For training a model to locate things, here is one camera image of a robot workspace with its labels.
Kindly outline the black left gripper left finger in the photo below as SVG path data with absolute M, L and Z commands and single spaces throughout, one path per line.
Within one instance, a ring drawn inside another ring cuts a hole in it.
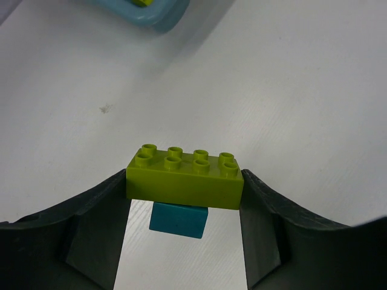
M 1 289 L 113 289 L 131 202 L 126 171 L 1 222 Z

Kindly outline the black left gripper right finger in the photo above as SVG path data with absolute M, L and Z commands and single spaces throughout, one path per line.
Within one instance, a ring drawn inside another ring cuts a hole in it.
M 249 289 L 385 289 L 386 218 L 347 226 L 243 170 L 242 245 Z

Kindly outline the light blue lego brick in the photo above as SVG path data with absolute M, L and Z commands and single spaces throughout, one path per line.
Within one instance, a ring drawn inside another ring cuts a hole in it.
M 208 213 L 207 207 L 155 202 L 152 206 L 149 229 L 201 239 Z

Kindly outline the lime green lego brick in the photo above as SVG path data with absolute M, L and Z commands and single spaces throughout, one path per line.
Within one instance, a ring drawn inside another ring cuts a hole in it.
M 128 199 L 237 210 L 244 179 L 233 154 L 144 144 L 126 168 Z

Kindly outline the lime green sloped lego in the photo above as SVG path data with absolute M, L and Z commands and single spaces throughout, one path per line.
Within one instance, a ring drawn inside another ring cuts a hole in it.
M 148 7 L 154 0 L 131 0 L 131 2 L 138 7 Z

